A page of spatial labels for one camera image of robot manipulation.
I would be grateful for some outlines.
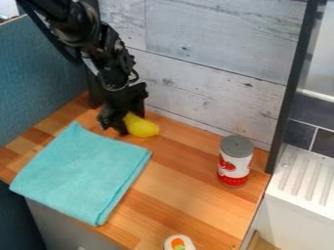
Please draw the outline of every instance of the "wooden countertop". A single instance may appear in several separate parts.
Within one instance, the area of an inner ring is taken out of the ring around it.
[[[118,138],[103,132],[87,96],[73,102],[0,148],[0,179],[10,183],[20,169],[71,121],[95,133],[153,151],[153,157],[124,195],[106,224],[93,228],[128,249],[162,249],[177,233],[197,249],[237,249],[251,223],[270,176],[263,172],[268,153],[255,150],[245,187],[228,188],[216,177],[220,136],[149,113],[161,135],[150,139]]]

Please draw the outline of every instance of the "blue cloth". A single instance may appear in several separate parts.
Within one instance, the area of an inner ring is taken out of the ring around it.
[[[150,156],[147,149],[73,122],[21,170],[10,189],[92,226],[103,225]]]

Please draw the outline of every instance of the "can label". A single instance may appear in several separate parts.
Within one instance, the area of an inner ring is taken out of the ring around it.
[[[220,150],[218,163],[218,178],[230,187],[241,187],[248,179],[250,163],[253,154],[246,157],[232,157]]]

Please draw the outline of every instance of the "food can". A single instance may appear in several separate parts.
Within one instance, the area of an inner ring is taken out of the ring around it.
[[[248,180],[254,146],[241,136],[222,139],[218,163],[218,178],[228,187],[240,188]]]

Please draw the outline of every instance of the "teal fabric wall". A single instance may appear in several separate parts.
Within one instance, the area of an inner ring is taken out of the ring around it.
[[[27,16],[0,24],[0,146],[86,86],[85,67],[64,59]]]

